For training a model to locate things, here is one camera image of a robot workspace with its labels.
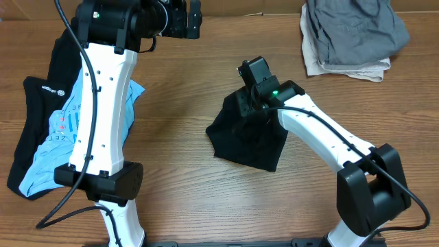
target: white cloth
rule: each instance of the white cloth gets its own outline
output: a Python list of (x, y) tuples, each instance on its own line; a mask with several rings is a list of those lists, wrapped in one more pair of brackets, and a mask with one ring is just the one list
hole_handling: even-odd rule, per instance
[(390, 69), (390, 59), (385, 58), (378, 62), (368, 62), (360, 65), (332, 65), (322, 64), (317, 57), (316, 45), (307, 21), (307, 4), (302, 7), (300, 29), (303, 34), (302, 52), (307, 74), (309, 76), (325, 73), (344, 74), (352, 78), (380, 82), (384, 78), (384, 71)]

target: black garment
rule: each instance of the black garment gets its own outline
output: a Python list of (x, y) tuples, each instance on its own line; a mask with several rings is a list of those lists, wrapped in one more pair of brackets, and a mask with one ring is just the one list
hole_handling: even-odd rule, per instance
[(243, 118), (235, 93), (224, 99), (221, 112), (206, 129), (215, 156), (275, 172), (288, 131), (279, 124), (277, 111)]
[[(72, 28), (78, 28), (76, 18)], [(55, 41), (47, 80), (28, 77), (23, 82), (26, 94), (26, 123), (14, 153), (14, 162), (7, 186), (17, 195), (35, 200), (51, 190), (25, 197), (19, 190), (21, 181), (32, 165), (39, 145), (49, 135), (49, 118), (55, 110), (60, 110), (68, 100), (78, 73), (81, 69), (79, 49), (75, 46), (67, 30)]]

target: gray cloth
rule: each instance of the gray cloth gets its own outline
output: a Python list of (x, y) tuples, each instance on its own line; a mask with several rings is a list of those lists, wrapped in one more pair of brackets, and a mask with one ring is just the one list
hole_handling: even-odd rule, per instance
[(308, 0), (308, 11), (322, 64), (376, 62), (410, 40), (390, 0)]

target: blue cloth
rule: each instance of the blue cloth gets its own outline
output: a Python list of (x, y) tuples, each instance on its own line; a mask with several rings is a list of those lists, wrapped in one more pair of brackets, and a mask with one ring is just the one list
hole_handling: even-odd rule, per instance
[[(123, 118), (123, 142), (128, 137), (128, 131), (134, 122), (134, 102), (144, 92), (144, 88), (130, 81), (126, 96), (125, 117)], [(62, 107), (55, 110), (49, 118), (49, 136), (38, 146), (32, 166), (27, 171), (20, 184), (20, 191), (29, 197), (46, 189), (62, 187), (54, 181), (54, 170), (69, 162), (73, 146), (78, 134), (82, 98), (82, 69), (76, 83), (73, 85), (70, 98)]]

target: wood grain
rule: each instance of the wood grain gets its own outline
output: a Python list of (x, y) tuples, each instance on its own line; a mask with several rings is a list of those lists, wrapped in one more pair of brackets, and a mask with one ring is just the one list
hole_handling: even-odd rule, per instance
[[(352, 133), (400, 152), (408, 185), (432, 223), (422, 232), (386, 233), (388, 245), (439, 245), (439, 14), (400, 16), (412, 40), (378, 84), (343, 75), (308, 78), (299, 16), (205, 18), (201, 39), (160, 38), (154, 53), (139, 55), (133, 79), (147, 92), (136, 102), (124, 154), (144, 165), (137, 208), (149, 240), (289, 240), (323, 236), (337, 224), (335, 176), (298, 137), (288, 137), (276, 173), (213, 157), (204, 131), (224, 97), (243, 84), (235, 68), (262, 55), (280, 81), (299, 83)], [(28, 75), (46, 78), (63, 29), (60, 21), (0, 23), (0, 246), (80, 246), (108, 238), (98, 212), (35, 230), (67, 189), (28, 202), (5, 186), (25, 123), (22, 82)], [(143, 48), (149, 45), (145, 40)], [(77, 192), (60, 214), (90, 204)], [(422, 221), (413, 205), (390, 225)]]

